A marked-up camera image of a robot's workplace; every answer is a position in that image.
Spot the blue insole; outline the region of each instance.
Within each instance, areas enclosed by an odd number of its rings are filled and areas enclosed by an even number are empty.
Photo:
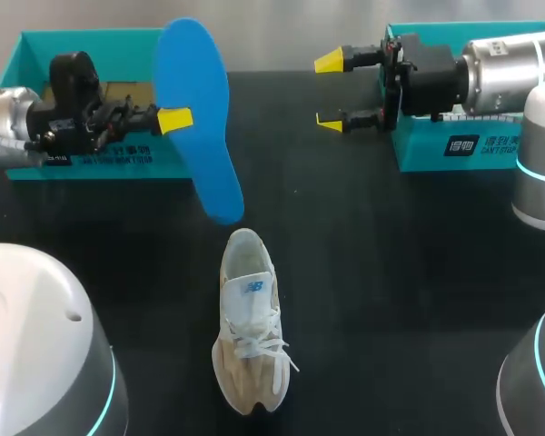
[[[218,223],[239,221],[243,193],[226,148],[228,78],[218,48],[191,18],[171,22],[160,36],[154,60],[158,107],[189,107],[193,125],[167,135],[191,173],[203,208]]]

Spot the white shoelace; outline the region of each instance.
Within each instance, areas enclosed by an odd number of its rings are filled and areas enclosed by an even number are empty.
[[[284,346],[288,347],[289,344],[279,338],[281,333],[278,327],[280,319],[281,310],[279,308],[271,309],[271,313],[263,320],[263,323],[266,323],[266,327],[258,336],[253,336],[253,333],[245,332],[243,329],[234,326],[231,322],[226,320],[230,327],[231,339],[238,340],[234,355],[239,359],[249,359],[262,355],[286,359],[291,366],[299,372],[297,365],[294,364],[289,355],[282,349]],[[267,339],[270,334],[275,336],[275,338]]]

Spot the sneaker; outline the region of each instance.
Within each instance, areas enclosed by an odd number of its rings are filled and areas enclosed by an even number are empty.
[[[220,268],[220,334],[212,347],[216,379],[242,415],[259,402],[275,411],[289,388],[290,365],[282,348],[281,308],[273,263],[261,238],[234,232]]]

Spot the black table surface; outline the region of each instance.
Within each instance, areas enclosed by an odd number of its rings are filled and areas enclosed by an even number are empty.
[[[545,233],[510,208],[511,171],[400,173],[374,131],[318,127],[376,104],[375,74],[230,74],[227,140],[241,223],[203,213],[189,181],[8,182],[0,242],[81,280],[127,383],[129,436],[502,435],[500,365],[545,311]],[[213,375],[229,234],[261,235],[287,351],[282,407],[238,416]]]

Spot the teal box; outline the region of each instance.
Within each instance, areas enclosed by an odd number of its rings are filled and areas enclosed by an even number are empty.
[[[101,82],[152,82],[154,52],[162,29],[108,29],[22,32],[0,87],[26,86],[42,95],[51,60],[85,51]],[[128,134],[104,153],[71,156],[42,168],[10,170],[13,180],[187,178],[188,171],[167,137]]]
[[[446,44],[458,57],[472,39],[545,32],[545,21],[487,23],[428,23],[388,25],[387,35],[418,34],[426,45]],[[391,133],[398,165],[403,172],[514,168],[519,147],[520,123],[506,123],[504,116],[433,123],[430,117],[400,114]],[[447,147],[467,141],[470,156],[445,156]]]

